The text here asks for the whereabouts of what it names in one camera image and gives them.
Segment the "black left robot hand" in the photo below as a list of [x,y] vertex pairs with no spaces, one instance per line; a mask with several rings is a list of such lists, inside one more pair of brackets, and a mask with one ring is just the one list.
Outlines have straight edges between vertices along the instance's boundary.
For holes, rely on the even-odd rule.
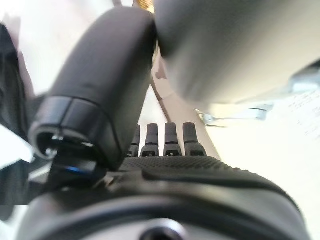
[[30,126],[51,161],[19,240],[308,240],[273,182],[206,156],[191,125],[186,156],[128,157],[149,87],[154,16],[107,11],[82,36]]

